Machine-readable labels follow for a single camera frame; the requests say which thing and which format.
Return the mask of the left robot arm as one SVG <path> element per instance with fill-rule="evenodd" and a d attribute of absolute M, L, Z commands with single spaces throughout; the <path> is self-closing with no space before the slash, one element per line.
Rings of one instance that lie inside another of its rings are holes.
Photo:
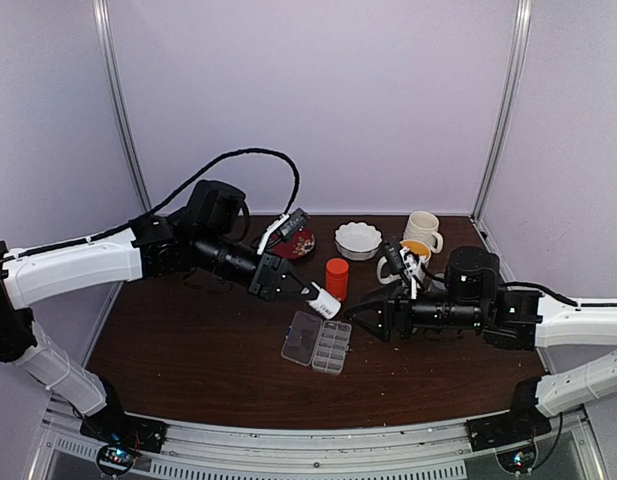
<path fill-rule="evenodd" d="M 300 298 L 331 317 L 326 292 L 303 280 L 285 259 L 228 239 L 245 194 L 220 181 L 199 181 L 187 204 L 168 216 L 149 214 L 120 232 L 28 250 L 0 242 L 0 362 L 26 370 L 63 396 L 111 444 L 132 433 L 113 386 L 76 365 L 34 321 L 33 304 L 88 287 L 203 269 L 264 300 Z"/>

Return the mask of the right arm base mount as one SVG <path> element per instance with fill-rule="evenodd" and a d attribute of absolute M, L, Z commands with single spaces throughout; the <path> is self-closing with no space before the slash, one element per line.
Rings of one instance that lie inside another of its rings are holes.
<path fill-rule="evenodd" d="M 467 420 L 466 429 L 472 451 L 478 452 L 533 440 L 538 435 L 550 433 L 552 426 L 541 414 L 505 412 Z"/>

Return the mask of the clear pill organizer box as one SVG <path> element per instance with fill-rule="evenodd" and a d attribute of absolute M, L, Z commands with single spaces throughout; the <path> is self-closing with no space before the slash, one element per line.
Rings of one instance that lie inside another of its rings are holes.
<path fill-rule="evenodd" d="M 348 323 L 322 320 L 297 311 L 288 327 L 281 357 L 316 372 L 340 375 L 351 334 L 352 326 Z"/>

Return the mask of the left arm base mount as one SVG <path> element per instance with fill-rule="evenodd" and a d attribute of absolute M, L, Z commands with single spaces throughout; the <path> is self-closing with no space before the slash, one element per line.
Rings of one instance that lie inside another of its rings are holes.
<path fill-rule="evenodd" d="M 120 422 L 102 423 L 92 418 L 81 420 L 81 435 L 136 452 L 160 453 L 167 425 L 158 420 L 126 416 Z"/>

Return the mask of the small white pill bottle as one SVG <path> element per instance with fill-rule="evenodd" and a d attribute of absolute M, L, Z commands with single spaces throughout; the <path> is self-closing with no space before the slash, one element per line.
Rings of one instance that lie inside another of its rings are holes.
<path fill-rule="evenodd" d="M 304 288 L 305 302 L 325 320 L 332 320 L 341 310 L 341 302 L 315 282 Z"/>

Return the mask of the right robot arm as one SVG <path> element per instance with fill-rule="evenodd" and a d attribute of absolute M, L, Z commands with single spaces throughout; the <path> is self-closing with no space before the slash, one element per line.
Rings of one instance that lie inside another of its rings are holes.
<path fill-rule="evenodd" d="M 519 383 L 509 410 L 492 426 L 507 440 L 550 429 L 551 418 L 617 393 L 617 299 L 571 299 L 531 282 L 503 283 L 497 255 L 474 246 L 451 251 L 441 292 L 419 290 L 405 272 L 407 255 L 387 244 L 396 280 L 368 293 L 344 316 L 377 339 L 408 339 L 416 330 L 473 330 L 499 349 L 533 351 L 561 345 L 609 346 L 611 352 L 556 375 Z"/>

